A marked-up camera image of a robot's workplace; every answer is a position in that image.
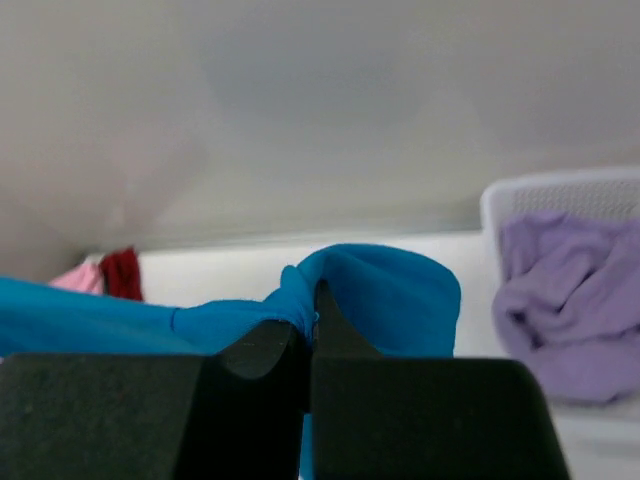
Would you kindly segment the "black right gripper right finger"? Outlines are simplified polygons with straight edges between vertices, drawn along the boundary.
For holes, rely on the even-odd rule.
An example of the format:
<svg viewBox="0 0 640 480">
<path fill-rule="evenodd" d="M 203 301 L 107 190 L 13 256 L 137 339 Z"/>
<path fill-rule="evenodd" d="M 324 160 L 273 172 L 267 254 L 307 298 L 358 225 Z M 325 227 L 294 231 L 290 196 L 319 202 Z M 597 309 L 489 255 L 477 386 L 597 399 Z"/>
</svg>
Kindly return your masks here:
<svg viewBox="0 0 640 480">
<path fill-rule="evenodd" d="M 453 277 L 339 277 L 315 289 L 303 479 L 565 479 L 522 363 L 453 354 Z"/>
</svg>

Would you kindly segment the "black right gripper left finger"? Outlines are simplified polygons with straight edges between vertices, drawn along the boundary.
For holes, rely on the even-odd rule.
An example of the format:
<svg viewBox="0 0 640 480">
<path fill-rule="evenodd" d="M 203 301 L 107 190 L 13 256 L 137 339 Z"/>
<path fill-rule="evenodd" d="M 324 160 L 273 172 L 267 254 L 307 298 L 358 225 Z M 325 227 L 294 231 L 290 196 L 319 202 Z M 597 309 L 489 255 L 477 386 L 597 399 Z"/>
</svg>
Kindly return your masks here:
<svg viewBox="0 0 640 480">
<path fill-rule="evenodd" d="M 212 356 L 14 354 L 5 479 L 294 479 L 307 360 L 268 321 Z"/>
</svg>

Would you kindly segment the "blue t shirt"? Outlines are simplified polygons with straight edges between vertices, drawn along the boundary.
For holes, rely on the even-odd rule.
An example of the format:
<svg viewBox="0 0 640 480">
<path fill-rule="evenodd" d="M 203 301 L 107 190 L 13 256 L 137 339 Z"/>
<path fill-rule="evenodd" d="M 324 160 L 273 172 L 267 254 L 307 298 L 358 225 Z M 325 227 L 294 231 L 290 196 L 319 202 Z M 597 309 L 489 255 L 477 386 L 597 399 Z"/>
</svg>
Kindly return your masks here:
<svg viewBox="0 0 640 480">
<path fill-rule="evenodd" d="M 311 340 L 326 281 L 354 328 L 379 352 L 451 357 L 461 287 L 445 266 L 410 251 L 337 244 L 286 266 L 262 300 L 167 307 L 3 278 L 1 353 L 215 354 L 277 320 Z"/>
</svg>

